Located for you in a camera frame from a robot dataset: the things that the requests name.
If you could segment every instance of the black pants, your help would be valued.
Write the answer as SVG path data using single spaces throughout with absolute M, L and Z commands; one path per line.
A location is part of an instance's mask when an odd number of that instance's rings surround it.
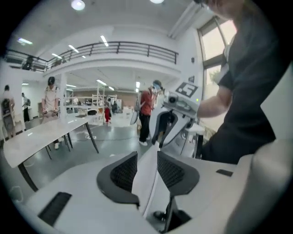
M 139 113 L 139 119 L 141 121 L 141 134 L 139 137 L 139 141 L 145 142 L 147 140 L 148 134 L 150 133 L 149 129 L 149 122 L 150 122 L 149 115 L 144 115 L 142 113 Z
M 24 119 L 24 122 L 29 121 L 28 107 L 23 110 L 23 119 Z

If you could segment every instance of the ceiling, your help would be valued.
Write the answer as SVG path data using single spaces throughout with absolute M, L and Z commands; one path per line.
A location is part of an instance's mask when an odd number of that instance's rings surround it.
M 174 26 L 192 0 L 84 0 L 82 11 L 71 8 L 70 0 L 44 0 L 14 31 L 8 48 L 39 56 L 63 38 L 92 27 L 139 25 L 165 32 Z M 33 45 L 22 46 L 22 37 Z
M 141 83 L 140 90 L 148 88 L 154 80 L 160 80 L 163 86 L 177 81 L 177 78 L 158 72 L 133 68 L 90 68 L 67 73 L 67 84 L 78 88 L 98 86 L 97 79 L 102 80 L 115 90 L 135 91 L 136 81 Z

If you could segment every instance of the window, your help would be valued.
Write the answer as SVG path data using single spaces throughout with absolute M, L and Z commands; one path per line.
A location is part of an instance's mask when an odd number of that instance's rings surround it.
M 233 21 L 229 20 L 224 22 L 223 24 L 220 25 L 220 28 L 227 44 L 230 44 L 232 38 L 234 37 L 237 31 Z
M 211 59 L 223 53 L 225 48 L 224 42 L 215 22 L 209 27 L 201 30 L 201 33 L 205 60 Z
M 216 84 L 214 79 L 220 73 L 221 66 L 215 66 L 206 70 L 206 85 Z

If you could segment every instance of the red shirt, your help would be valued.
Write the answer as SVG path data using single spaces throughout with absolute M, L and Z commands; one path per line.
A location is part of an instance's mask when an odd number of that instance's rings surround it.
M 152 90 L 148 89 L 141 94 L 141 104 L 145 101 L 145 104 L 141 107 L 141 113 L 143 115 L 151 115 L 156 97 L 153 95 Z

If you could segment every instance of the balcony railing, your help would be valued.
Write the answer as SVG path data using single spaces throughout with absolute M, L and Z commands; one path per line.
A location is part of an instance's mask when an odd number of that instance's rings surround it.
M 8 63 L 12 63 L 11 67 L 32 70 L 32 71 L 47 71 L 60 64 L 67 63 L 77 58 L 90 57 L 92 55 L 106 54 L 106 53 L 128 53 L 138 54 L 147 57 L 158 58 L 176 64 L 178 53 L 159 46 L 136 43 L 136 42 L 108 42 L 108 46 L 104 43 L 94 43 L 76 48 L 78 53 L 74 50 L 68 50 L 58 57 L 54 57 L 47 61 L 41 58 L 31 56 L 29 54 L 21 53 L 15 50 L 8 49 L 4 59 Z

